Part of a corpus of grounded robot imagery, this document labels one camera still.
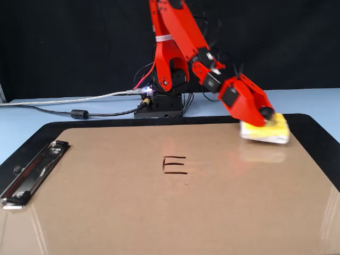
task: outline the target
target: clipboard clip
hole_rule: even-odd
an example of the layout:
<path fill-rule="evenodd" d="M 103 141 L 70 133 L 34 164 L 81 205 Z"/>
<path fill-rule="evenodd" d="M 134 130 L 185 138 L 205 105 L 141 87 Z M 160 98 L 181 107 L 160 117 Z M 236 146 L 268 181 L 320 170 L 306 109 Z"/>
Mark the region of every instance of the clipboard clip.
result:
<path fill-rule="evenodd" d="M 25 168 L 16 167 L 17 177 L 0 195 L 3 209 L 24 208 L 69 147 L 64 141 L 46 144 Z"/>

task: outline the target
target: brown board surface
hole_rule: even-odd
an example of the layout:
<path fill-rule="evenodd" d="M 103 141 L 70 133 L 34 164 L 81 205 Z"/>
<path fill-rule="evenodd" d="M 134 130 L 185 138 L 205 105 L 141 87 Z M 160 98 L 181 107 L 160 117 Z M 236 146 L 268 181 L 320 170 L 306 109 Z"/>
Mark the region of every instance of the brown board surface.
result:
<path fill-rule="evenodd" d="M 340 253 L 339 192 L 295 137 L 238 131 L 64 131 L 71 148 L 30 203 L 0 211 L 0 254 Z"/>

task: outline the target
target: light blue table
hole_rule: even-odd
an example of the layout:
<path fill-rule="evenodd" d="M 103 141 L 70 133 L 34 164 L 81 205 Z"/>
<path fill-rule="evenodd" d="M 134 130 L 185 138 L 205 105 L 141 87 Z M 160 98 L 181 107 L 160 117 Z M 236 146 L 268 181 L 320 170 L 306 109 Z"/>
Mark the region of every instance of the light blue table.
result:
<path fill-rule="evenodd" d="M 266 91 L 270 102 L 279 113 L 304 113 L 314 118 L 337 141 L 340 142 L 340 88 L 270 90 Z M 54 99 L 27 99 L 20 101 L 48 101 Z M 83 109 L 90 113 L 115 113 L 136 108 L 139 96 L 116 96 L 86 103 L 40 106 L 55 111 Z M 229 115 L 221 102 L 212 103 L 196 93 L 185 117 Z M 133 118 L 133 114 L 114 118 Z M 100 120 L 109 118 L 92 118 Z M 69 116 L 42 113 L 33 109 L 0 108 L 0 164 L 39 128 L 50 122 L 76 121 Z"/>

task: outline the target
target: red robotic arm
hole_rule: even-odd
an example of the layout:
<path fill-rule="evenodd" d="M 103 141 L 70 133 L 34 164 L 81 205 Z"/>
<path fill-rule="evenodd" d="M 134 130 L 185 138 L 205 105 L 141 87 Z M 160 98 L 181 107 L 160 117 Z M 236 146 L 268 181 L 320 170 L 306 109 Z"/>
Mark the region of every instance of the red robotic arm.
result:
<path fill-rule="evenodd" d="M 156 34 L 155 63 L 157 78 L 165 91 L 172 89 L 170 61 L 185 72 L 187 62 L 199 83 L 218 93 L 232 117 L 254 126 L 263 126 L 274 114 L 265 92 L 245 75 L 230 77 L 225 66 L 210 53 L 195 19 L 184 0 L 149 0 L 152 23 Z"/>

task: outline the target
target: sponge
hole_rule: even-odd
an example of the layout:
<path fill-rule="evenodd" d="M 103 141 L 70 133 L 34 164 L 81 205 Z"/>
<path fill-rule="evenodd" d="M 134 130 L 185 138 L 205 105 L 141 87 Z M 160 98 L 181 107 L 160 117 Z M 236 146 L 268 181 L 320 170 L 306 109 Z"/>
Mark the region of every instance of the sponge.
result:
<path fill-rule="evenodd" d="M 275 113 L 271 120 L 261 127 L 250 125 L 244 121 L 240 123 L 242 138 L 273 143 L 288 143 L 289 141 L 289 127 L 281 113 Z"/>

